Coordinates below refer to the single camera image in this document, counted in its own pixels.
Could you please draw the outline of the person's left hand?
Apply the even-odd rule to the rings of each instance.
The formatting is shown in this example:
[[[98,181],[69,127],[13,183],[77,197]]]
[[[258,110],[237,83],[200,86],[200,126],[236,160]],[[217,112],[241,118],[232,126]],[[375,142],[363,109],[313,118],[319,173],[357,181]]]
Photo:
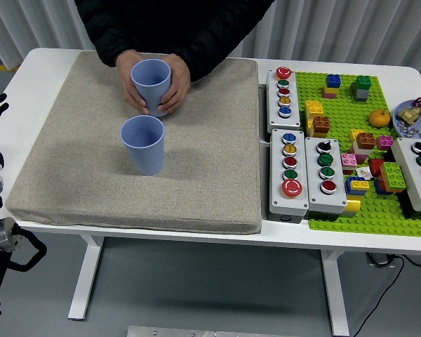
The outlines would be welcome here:
[[[190,71],[185,61],[176,54],[169,54],[163,58],[171,69],[171,85],[161,99],[159,111],[172,113],[185,101],[190,89]]]

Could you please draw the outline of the person's right hand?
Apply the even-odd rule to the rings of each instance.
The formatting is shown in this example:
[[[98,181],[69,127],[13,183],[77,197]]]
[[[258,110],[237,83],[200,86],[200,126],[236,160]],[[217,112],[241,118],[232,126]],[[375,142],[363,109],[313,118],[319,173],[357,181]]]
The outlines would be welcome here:
[[[126,103],[142,114],[149,114],[149,111],[146,108],[146,102],[139,94],[131,78],[132,68],[143,60],[144,57],[141,54],[130,49],[118,54],[115,58],[115,64],[121,82],[123,98]]]

